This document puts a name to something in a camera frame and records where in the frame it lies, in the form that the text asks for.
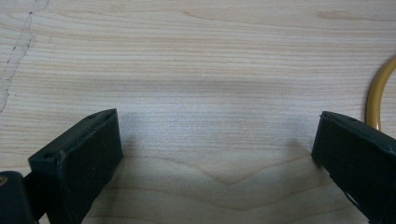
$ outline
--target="wooden surface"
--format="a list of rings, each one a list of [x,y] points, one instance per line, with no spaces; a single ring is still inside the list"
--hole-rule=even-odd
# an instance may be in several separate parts
[[[2,0],[0,170],[119,111],[125,159],[84,223],[367,223],[317,168],[319,114],[363,119],[396,2]],[[396,77],[383,100],[396,137]]]

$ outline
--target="yellow rubber tube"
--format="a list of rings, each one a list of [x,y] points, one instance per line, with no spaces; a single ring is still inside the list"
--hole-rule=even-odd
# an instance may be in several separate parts
[[[375,76],[366,106],[366,124],[381,131],[381,101],[385,85],[396,68],[396,57],[385,64]]]

